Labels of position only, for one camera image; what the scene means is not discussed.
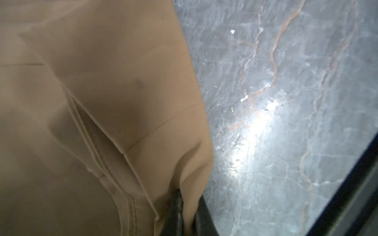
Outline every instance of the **tan pants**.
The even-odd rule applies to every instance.
[[[0,1],[0,113],[1,235],[159,235],[175,189],[190,234],[213,153],[171,0]]]

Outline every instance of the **fabric fold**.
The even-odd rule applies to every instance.
[[[99,168],[120,191],[150,205],[154,234],[162,229],[178,188],[190,233],[213,153],[171,0],[87,1],[33,26],[21,38],[62,84],[81,117],[76,124],[92,130],[93,135],[82,133],[88,148],[104,141],[97,143],[103,159],[92,153]],[[132,176],[124,171],[127,167]],[[132,192],[127,186],[135,183],[140,188]]]

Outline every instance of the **marble floor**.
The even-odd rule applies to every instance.
[[[376,0],[174,0],[221,236],[305,235],[378,130]]]

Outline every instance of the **seam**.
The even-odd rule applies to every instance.
[[[43,63],[23,63],[23,64],[1,64],[0,68],[2,67],[15,67],[15,66],[44,66]]]
[[[202,105],[203,103],[198,103],[198,104],[195,104],[193,106],[190,106],[188,108],[185,108],[184,110],[182,110],[181,112],[175,114],[174,116],[172,116],[171,118],[169,118],[168,120],[166,120],[164,123],[162,123],[161,125],[159,125],[156,129],[154,129],[153,131],[151,131],[149,134],[141,137],[138,141],[136,141],[135,143],[133,143],[129,148],[127,148],[125,150],[125,153],[127,153],[128,151],[130,151],[130,149],[132,149],[136,144],[138,144],[139,142],[141,142],[143,139],[147,138],[148,136],[150,136],[152,133],[154,133],[156,130],[160,129],[163,125],[165,125],[166,123],[168,123],[169,121],[171,121],[172,119],[174,119],[175,117],[177,117],[178,115],[180,115],[181,113],[193,108],[193,107],[196,107],[196,106],[199,106],[199,105]]]
[[[118,187],[122,190],[123,194],[129,198],[129,200],[131,200],[131,205],[132,205],[132,210],[133,210],[133,223],[134,223],[134,226],[133,226],[133,235],[137,235],[137,227],[136,227],[136,224],[137,224],[137,220],[136,220],[136,209],[135,209],[135,201],[134,201],[134,198],[128,194],[127,192],[125,192],[123,190],[123,188],[121,187],[121,185],[118,183],[118,181],[116,180],[116,178],[114,178],[114,176],[112,175],[112,173],[110,172],[109,168],[107,167],[107,165],[103,162],[103,158],[102,158],[102,155],[99,151],[99,148],[93,138],[93,135],[91,134],[91,132],[89,131],[89,129],[87,128],[87,125],[84,121],[84,119],[82,118],[82,111],[80,111],[79,109],[77,109],[77,114],[79,116],[79,118],[81,119],[82,121],[82,124],[83,124],[83,128],[87,131],[87,134],[89,136],[89,138],[91,139],[92,143],[93,143],[93,148],[95,149],[95,151],[97,152],[98,154],[98,159],[99,161],[102,162],[102,166],[103,168],[105,169],[105,171],[107,172],[107,174],[110,175],[110,177],[113,179],[113,181],[118,185]]]

